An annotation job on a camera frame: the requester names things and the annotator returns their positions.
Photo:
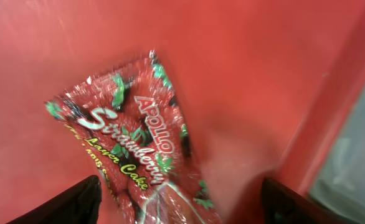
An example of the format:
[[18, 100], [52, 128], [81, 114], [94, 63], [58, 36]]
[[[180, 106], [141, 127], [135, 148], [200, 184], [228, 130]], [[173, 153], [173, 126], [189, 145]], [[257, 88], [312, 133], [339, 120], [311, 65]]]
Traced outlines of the red snack wrapper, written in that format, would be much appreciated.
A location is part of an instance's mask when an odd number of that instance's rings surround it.
[[45, 107], [92, 158], [126, 223], [220, 223], [154, 51], [88, 77]]

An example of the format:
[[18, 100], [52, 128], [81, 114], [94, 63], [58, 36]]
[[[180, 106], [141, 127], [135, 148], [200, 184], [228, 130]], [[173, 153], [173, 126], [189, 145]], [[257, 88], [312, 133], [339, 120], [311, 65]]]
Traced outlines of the clear plastic bin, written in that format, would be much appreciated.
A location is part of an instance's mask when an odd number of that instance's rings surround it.
[[347, 223], [365, 223], [365, 87], [352, 104], [309, 198]]

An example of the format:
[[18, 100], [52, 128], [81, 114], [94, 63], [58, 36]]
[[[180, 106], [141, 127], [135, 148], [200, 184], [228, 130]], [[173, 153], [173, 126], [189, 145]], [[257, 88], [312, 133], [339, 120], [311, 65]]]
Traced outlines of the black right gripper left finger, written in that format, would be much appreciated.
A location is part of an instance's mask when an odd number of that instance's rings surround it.
[[101, 181], [90, 175], [7, 224], [96, 224], [101, 202]]

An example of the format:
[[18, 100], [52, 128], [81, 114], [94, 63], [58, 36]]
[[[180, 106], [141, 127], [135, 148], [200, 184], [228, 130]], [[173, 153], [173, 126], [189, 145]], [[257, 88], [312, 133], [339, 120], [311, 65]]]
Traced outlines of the red plastic tray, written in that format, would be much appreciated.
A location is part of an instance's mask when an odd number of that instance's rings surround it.
[[155, 50], [225, 222], [302, 194], [365, 84], [365, 1], [0, 1], [0, 223], [97, 172], [44, 103]]

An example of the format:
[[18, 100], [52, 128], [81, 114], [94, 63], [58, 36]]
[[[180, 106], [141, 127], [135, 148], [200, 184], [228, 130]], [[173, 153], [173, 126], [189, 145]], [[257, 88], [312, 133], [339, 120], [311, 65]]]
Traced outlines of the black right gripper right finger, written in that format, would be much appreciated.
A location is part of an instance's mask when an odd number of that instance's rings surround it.
[[311, 203], [272, 178], [262, 182], [264, 222], [266, 224], [347, 224], [348, 220]]

